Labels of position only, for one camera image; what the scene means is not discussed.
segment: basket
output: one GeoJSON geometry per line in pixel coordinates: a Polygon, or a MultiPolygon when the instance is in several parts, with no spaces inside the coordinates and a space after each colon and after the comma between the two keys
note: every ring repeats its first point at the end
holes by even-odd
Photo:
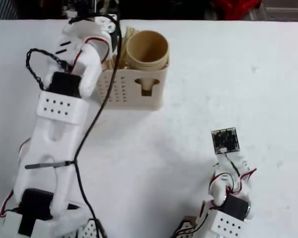
{"type": "MultiPolygon", "coordinates": [[[[106,108],[156,111],[163,104],[163,89],[168,65],[158,71],[139,71],[134,69],[117,70],[113,89],[106,108]],[[139,79],[156,79],[151,96],[143,96],[139,79]]],[[[98,79],[96,93],[101,102],[107,94],[113,70],[103,71],[98,79]]]]}

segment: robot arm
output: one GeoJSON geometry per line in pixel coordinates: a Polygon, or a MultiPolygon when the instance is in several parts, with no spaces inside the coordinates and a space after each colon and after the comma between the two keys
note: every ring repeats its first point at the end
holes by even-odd
{"type": "Polygon", "coordinates": [[[256,169],[250,170],[240,157],[235,128],[213,131],[212,136],[218,159],[209,185],[213,199],[204,201],[195,222],[183,225],[173,238],[242,237],[244,219],[253,217],[249,179],[256,169]]]}
{"type": "Polygon", "coordinates": [[[54,60],[48,61],[36,125],[13,189],[19,206],[6,213],[3,225],[8,237],[55,238],[76,231],[89,219],[85,205],[69,201],[73,160],[89,108],[86,99],[96,86],[102,62],[113,55],[111,35],[97,22],[68,24],[54,55],[72,68],[65,72],[54,60]],[[53,192],[32,183],[37,169],[45,167],[55,171],[53,192]]]}

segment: circuit board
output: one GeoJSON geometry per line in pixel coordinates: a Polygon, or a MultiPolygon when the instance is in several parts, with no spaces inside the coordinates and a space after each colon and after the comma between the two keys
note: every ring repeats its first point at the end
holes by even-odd
{"type": "Polygon", "coordinates": [[[239,151],[235,127],[212,131],[215,154],[239,151]]]}

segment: white table surface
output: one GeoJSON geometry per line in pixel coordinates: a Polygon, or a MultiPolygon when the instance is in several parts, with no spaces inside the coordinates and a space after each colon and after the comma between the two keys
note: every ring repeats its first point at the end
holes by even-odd
{"type": "MultiPolygon", "coordinates": [[[[26,52],[51,50],[64,23],[0,21],[0,205],[35,122],[39,88],[26,52]]],[[[162,33],[171,65],[160,111],[105,111],[80,154],[87,197],[109,237],[169,238],[184,215],[196,215],[216,162],[210,132],[235,126],[258,168],[258,211],[244,238],[298,238],[298,23],[126,25],[162,33]]],[[[43,76],[44,56],[32,64],[43,76]]]]}

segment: paper cup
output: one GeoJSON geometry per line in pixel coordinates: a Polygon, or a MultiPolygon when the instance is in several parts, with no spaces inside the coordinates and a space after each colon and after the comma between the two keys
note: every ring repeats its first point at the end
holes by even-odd
{"type": "MultiPolygon", "coordinates": [[[[169,45],[163,35],[155,31],[141,31],[127,42],[127,59],[131,68],[141,71],[162,69],[169,58],[169,45]]],[[[143,96],[151,96],[155,79],[141,78],[143,96]]]]}

